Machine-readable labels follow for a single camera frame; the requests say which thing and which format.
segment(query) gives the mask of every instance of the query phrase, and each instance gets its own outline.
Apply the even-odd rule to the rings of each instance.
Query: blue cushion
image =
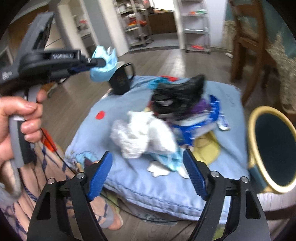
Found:
[[[98,101],[79,127],[66,151],[68,162],[80,162],[84,157],[99,160],[106,150],[113,155],[113,166],[105,182],[105,187],[116,192],[131,203],[150,210],[173,216],[198,220],[205,202],[197,196],[189,179],[171,172],[168,176],[152,177],[147,167],[153,160],[150,155],[136,159],[124,159],[120,148],[110,139],[112,123],[117,119],[128,121],[127,112],[143,111],[147,106],[152,90],[149,81],[154,76],[136,76],[132,88],[122,96],[109,95]],[[205,92],[221,100],[221,107],[230,124],[230,131],[214,130],[221,145],[221,153],[210,165],[211,170],[219,171],[224,177],[239,179],[248,177],[247,147],[244,112],[240,102],[240,92],[232,85],[207,81]],[[227,220],[230,198],[224,202],[220,223]]]

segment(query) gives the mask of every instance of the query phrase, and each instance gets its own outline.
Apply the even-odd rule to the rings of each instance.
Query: metal screw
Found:
[[[54,178],[50,178],[47,180],[47,183],[48,184],[53,184],[55,182],[55,179]]]
[[[78,173],[77,175],[76,175],[76,177],[78,178],[78,179],[82,179],[82,178],[84,178],[84,172],[80,172],[80,173]]]
[[[212,171],[211,175],[212,175],[212,177],[219,177],[220,176],[219,172],[216,172],[216,171]]]
[[[247,177],[242,177],[241,180],[242,180],[243,183],[248,183],[249,182],[249,179]]]

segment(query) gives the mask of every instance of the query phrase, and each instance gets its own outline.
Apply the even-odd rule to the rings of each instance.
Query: doorway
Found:
[[[130,51],[179,48],[173,1],[113,1]]]

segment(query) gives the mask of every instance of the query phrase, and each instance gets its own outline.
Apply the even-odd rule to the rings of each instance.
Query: blue towel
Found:
[[[154,80],[151,80],[148,84],[148,88],[150,90],[155,90],[158,86],[159,83],[164,83],[164,84],[171,84],[172,82],[170,82],[168,80],[168,78],[165,78],[165,77],[158,77]]]

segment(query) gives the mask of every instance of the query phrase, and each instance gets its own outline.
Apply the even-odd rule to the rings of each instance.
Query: black mug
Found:
[[[125,67],[131,66],[133,75],[128,78]],[[135,68],[132,63],[125,64],[123,61],[117,62],[116,71],[109,80],[109,84],[115,95],[123,95],[131,89],[131,80],[135,77]]]

